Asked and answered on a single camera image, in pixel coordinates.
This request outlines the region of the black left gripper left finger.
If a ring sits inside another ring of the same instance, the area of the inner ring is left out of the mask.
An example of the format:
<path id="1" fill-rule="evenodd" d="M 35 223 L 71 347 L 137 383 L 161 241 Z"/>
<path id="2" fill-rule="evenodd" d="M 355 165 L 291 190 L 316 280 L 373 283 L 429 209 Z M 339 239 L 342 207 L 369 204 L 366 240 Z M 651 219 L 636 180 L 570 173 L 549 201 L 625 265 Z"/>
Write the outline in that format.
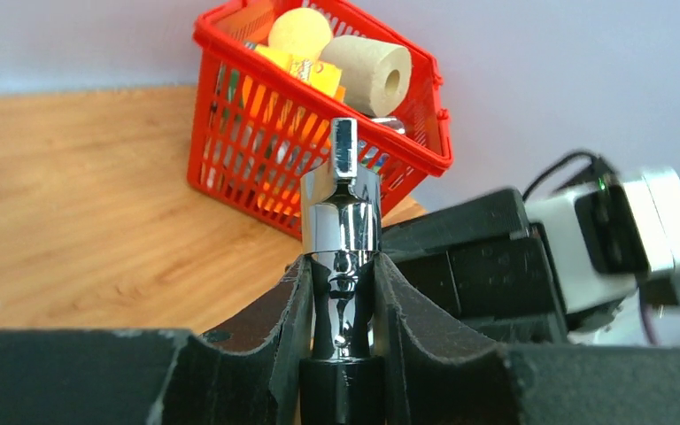
<path id="1" fill-rule="evenodd" d="M 291 424 L 311 269 L 202 335 L 186 328 L 0 329 L 0 424 Z"/>

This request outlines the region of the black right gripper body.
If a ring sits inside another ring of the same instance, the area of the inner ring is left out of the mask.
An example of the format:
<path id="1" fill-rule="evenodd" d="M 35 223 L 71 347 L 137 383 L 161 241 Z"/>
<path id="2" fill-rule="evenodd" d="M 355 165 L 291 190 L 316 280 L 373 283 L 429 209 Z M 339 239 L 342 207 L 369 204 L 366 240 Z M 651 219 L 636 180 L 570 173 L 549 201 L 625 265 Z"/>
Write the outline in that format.
<path id="1" fill-rule="evenodd" d="M 492 339 L 568 340 L 543 229 L 529 222 L 517 189 L 386 226 L 382 250 L 420 293 Z"/>

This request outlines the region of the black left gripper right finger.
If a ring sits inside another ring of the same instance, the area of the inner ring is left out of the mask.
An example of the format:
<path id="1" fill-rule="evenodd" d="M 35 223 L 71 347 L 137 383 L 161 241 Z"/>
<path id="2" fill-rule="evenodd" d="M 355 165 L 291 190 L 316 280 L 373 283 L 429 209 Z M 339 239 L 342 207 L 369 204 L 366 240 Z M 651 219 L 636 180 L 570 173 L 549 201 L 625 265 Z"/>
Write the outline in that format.
<path id="1" fill-rule="evenodd" d="M 680 348 L 503 344 L 375 258 L 390 424 L 680 424 Z"/>

